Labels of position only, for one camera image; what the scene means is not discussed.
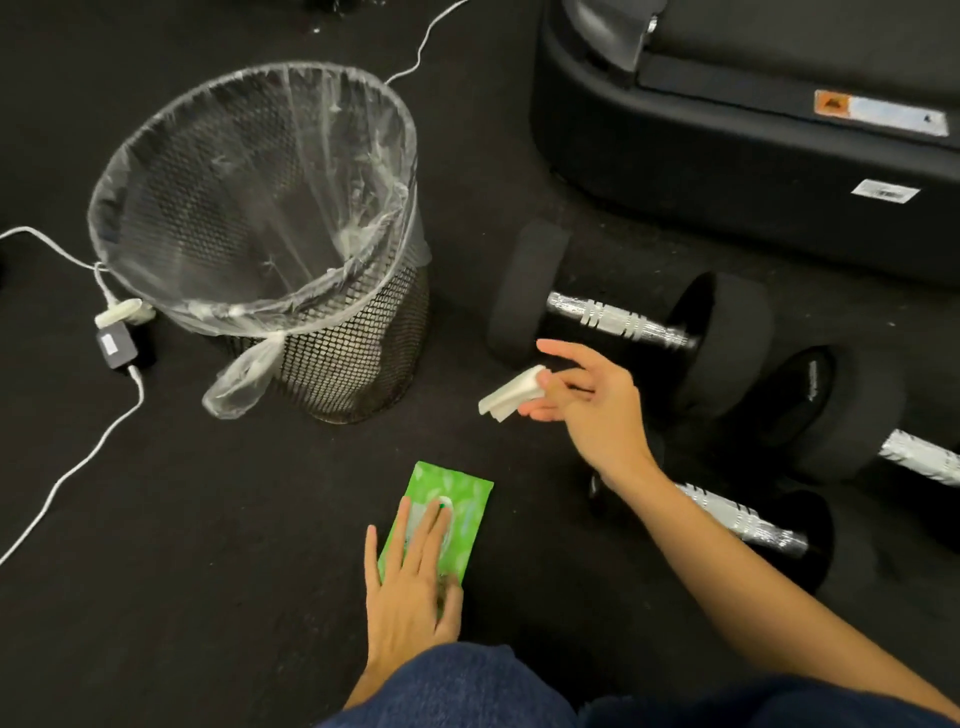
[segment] barcode label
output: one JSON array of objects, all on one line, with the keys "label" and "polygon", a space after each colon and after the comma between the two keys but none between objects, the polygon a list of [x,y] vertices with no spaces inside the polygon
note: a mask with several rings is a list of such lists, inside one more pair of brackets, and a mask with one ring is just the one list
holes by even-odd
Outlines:
[{"label": "barcode label", "polygon": [[853,188],[851,194],[903,205],[916,197],[918,192],[920,190],[916,187],[904,187],[901,184],[890,184],[879,180],[864,180]]}]

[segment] label on adapter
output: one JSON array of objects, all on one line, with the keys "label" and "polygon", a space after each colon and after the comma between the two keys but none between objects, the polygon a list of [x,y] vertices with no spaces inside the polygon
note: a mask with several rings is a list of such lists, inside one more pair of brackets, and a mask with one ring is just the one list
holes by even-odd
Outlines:
[{"label": "label on adapter", "polygon": [[100,337],[100,340],[104,342],[104,351],[107,352],[107,356],[113,356],[120,350],[117,348],[116,342],[113,341],[113,336],[105,333]]}]

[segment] hand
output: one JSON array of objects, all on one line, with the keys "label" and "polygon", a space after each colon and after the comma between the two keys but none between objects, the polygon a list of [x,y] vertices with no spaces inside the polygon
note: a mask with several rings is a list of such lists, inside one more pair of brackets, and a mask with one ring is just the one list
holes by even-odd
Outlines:
[{"label": "hand", "polygon": [[396,512],[394,538],[382,583],[376,566],[376,528],[367,528],[367,668],[347,701],[347,708],[371,697],[417,655],[438,644],[455,643],[460,637],[464,592],[456,576],[446,580],[443,616],[438,618],[441,590],[437,562],[450,526],[450,510],[441,508],[438,500],[431,501],[404,555],[409,518],[410,499],[404,497]]},{"label": "hand", "polygon": [[522,404],[521,415],[540,422],[566,422],[570,439],[608,484],[658,466],[647,446],[640,393],[630,373],[593,349],[540,339],[537,348],[570,359],[579,369],[540,372],[545,396]]}]

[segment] finger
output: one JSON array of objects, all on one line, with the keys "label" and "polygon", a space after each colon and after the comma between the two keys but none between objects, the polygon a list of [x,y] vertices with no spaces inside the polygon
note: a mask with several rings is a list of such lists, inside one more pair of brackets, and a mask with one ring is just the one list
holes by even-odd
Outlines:
[{"label": "finger", "polygon": [[417,530],[414,531],[414,537],[410,539],[410,546],[407,548],[407,556],[403,559],[403,570],[417,573],[420,570],[420,561],[423,558],[423,548],[426,546],[426,537],[433,528],[437,515],[440,513],[440,501],[431,500],[423,513],[423,519]]},{"label": "finger", "polygon": [[[594,394],[592,392],[581,392],[579,389],[571,389],[570,394],[576,397],[578,400],[582,401],[592,401]],[[536,412],[539,409],[556,409],[557,405],[547,398],[540,398],[539,400],[530,400],[524,402],[516,411],[523,417]]]},{"label": "finger", "polygon": [[456,642],[460,637],[460,617],[463,611],[464,590],[460,588],[457,577],[450,574],[446,578],[444,615],[437,624],[436,636],[444,642]]},{"label": "finger", "polygon": [[444,547],[446,530],[450,527],[450,519],[452,518],[453,511],[448,506],[441,508],[440,515],[437,516],[437,522],[433,524],[433,528],[430,529],[430,533],[426,537],[419,574],[431,584],[437,583],[437,563],[440,561],[440,551]]},{"label": "finger", "polygon": [[531,412],[529,417],[539,423],[561,423],[564,421],[564,413],[556,407],[539,409],[536,412]]},{"label": "finger", "polygon": [[[540,372],[538,374],[538,383],[540,383],[541,376],[543,377],[543,381],[546,382],[550,377],[550,373],[548,370]],[[592,392],[596,389],[594,376],[585,369],[564,369],[562,372],[557,372],[556,376],[568,387],[575,387],[584,392]]]},{"label": "finger", "polygon": [[556,406],[561,412],[574,402],[579,401],[577,396],[567,389],[563,380],[556,375],[548,377],[541,386],[545,394],[544,398],[548,400],[550,404]]},{"label": "finger", "polygon": [[387,553],[387,568],[384,570],[383,580],[396,575],[403,566],[403,543],[407,540],[407,522],[410,521],[410,499],[404,496],[400,499],[400,507],[396,510],[394,521],[394,538],[390,541],[390,551]]},{"label": "finger", "polygon": [[367,598],[380,591],[380,571],[376,567],[376,526],[367,526],[367,541],[364,543],[363,571],[367,581]]},{"label": "finger", "polygon": [[575,361],[593,375],[616,366],[606,356],[595,352],[590,347],[585,347],[583,344],[571,344],[568,341],[557,341],[556,339],[538,339],[537,348],[543,353]]}]

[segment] black gym floor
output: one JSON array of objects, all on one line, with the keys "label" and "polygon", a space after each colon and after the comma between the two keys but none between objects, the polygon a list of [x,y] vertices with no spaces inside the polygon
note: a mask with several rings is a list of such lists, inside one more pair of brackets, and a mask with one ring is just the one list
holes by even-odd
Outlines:
[{"label": "black gym floor", "polygon": [[[259,61],[385,77],[412,62],[447,4],[387,0],[313,34],[289,2],[7,3],[0,226],[34,225],[91,259],[92,185],[167,101]],[[705,270],[765,281],[776,361],[829,341],[890,347],[908,376],[904,427],[960,440],[955,292],[628,220],[549,175],[526,119],[538,13],[539,0],[473,0],[397,82],[419,128],[435,257],[432,332],[406,398],[355,426],[318,424],[273,397],[218,422],[200,396],[220,352],[156,325],[145,407],[0,568],[5,725],[306,726],[330,715],[364,660],[364,525],[389,524],[419,459],[496,483],[467,573],[465,639],[512,644],[574,701],[686,695],[750,675],[642,529],[589,514],[561,429],[476,414],[509,375],[485,353],[483,317],[533,216],[575,233],[571,293],[661,315]],[[3,549],[135,392],[94,344],[101,298],[89,273],[28,237],[4,241],[0,256]],[[735,485],[708,465],[713,434],[671,430],[670,474]],[[751,463],[740,468],[748,479]],[[931,535],[929,486],[897,470],[877,463],[831,491],[880,553],[879,579],[843,616],[957,700],[960,557]]]}]

